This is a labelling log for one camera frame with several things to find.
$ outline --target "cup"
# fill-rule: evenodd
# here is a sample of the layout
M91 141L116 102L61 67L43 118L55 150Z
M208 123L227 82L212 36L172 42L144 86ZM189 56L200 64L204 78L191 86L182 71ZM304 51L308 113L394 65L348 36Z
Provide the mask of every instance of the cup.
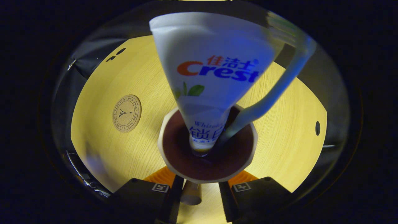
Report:
M223 132L231 107L286 41L258 24L206 12L166 14L149 26L190 146L205 153Z
M226 127L243 108L234 105ZM211 150L206 157L191 153L189 135L178 107L163 120L158 149L167 167L175 174L195 184L228 181L244 170L253 160L258 134L253 123L246 125L222 148Z

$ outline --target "dark background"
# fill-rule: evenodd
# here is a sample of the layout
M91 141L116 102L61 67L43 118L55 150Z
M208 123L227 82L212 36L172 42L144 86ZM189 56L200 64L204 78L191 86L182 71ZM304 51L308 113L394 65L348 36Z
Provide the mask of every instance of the dark background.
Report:
M42 82L57 54L68 55L93 29L133 3L4 2L0 7L4 43L2 83L5 136L3 147L2 223L109 223L114 217L99 201L52 164L37 130ZM307 31L355 75L363 98L363 132L358 149L335 184L304 209L276 222L393 223L393 131L396 70L392 52L392 8L382 1L283 1L267 8ZM41 97L48 100L50 93ZM42 138L48 138L44 132Z

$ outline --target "wooden table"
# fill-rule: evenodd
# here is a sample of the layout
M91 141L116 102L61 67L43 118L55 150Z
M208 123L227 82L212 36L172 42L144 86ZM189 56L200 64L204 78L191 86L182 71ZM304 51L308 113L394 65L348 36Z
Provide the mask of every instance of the wooden table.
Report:
M122 48L125 51L116 55ZM71 138L94 177L115 192L131 178L144 179L165 166L157 148L163 117L176 102L160 64L152 36L129 39L92 73L77 101ZM272 63L238 105L263 98L284 72ZM116 130L112 111L128 94L142 105L140 121L130 132ZM320 134L315 123L320 123ZM272 109L254 121L258 145L245 169L258 178L270 176L293 192L307 177L321 152L326 110L299 79L295 79ZM202 203L181 204L179 223L226 223L217 183L202 185Z

